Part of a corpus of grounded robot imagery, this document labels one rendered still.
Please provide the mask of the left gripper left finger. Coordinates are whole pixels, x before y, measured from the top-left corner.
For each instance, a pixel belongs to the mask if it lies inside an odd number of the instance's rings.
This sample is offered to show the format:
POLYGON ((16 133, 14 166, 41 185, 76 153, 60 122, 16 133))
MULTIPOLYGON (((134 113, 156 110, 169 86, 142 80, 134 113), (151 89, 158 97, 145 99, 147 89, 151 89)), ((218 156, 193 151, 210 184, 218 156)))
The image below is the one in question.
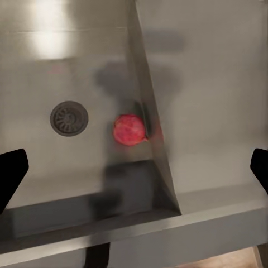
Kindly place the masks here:
POLYGON ((24 149, 0 155, 0 215, 29 169, 24 149))

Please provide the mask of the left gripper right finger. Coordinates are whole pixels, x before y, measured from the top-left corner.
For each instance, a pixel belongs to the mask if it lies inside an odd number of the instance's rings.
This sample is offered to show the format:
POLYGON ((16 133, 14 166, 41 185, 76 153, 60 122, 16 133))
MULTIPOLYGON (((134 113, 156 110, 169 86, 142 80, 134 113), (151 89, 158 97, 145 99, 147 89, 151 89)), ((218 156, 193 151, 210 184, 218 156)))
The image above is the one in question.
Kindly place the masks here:
POLYGON ((250 168, 268 193, 268 151, 256 148, 252 155, 250 168))

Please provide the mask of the vidalia onion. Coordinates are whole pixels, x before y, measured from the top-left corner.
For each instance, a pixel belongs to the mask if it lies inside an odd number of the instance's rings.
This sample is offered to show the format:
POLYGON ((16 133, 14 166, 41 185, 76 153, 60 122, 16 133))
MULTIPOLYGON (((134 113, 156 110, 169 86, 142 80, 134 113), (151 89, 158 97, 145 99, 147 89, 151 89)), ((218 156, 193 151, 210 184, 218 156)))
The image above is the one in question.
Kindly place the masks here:
POLYGON ((134 113, 121 114, 113 122, 114 139, 123 146, 135 146, 147 140, 146 126, 142 118, 134 113))

